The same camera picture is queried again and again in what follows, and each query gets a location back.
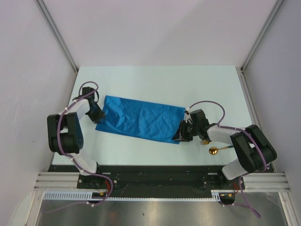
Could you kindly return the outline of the blue cloth napkin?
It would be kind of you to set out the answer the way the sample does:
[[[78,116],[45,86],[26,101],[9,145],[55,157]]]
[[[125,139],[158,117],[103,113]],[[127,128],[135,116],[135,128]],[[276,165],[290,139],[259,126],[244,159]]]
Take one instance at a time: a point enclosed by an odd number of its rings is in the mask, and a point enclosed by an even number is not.
[[[106,96],[103,111],[105,118],[97,124],[97,131],[179,143],[172,138],[184,120],[184,107]]]

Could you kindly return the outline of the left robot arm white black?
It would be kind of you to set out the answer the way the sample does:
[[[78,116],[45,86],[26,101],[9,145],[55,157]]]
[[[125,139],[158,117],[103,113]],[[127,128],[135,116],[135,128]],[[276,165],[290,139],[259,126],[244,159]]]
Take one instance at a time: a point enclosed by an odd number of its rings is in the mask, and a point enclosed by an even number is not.
[[[94,124],[105,117],[98,105],[98,91],[92,87],[82,87],[71,105],[62,112],[47,117],[48,146],[54,153],[68,158],[81,175],[88,176],[87,182],[93,188],[103,185],[104,177],[97,171],[98,163],[83,153],[84,136],[80,119],[85,115]]]

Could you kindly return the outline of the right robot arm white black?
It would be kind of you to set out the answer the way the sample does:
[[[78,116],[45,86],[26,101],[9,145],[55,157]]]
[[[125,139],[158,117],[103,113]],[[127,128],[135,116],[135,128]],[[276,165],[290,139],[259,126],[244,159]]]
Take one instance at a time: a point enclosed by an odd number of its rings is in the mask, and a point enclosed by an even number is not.
[[[217,177],[217,184],[222,189],[228,189],[240,176],[265,171],[267,165],[277,158],[274,147],[257,125],[241,129],[210,124],[201,109],[191,112],[188,120],[180,122],[172,140],[190,142],[194,137],[208,143],[225,143],[234,148],[237,159],[225,165],[222,174]]]

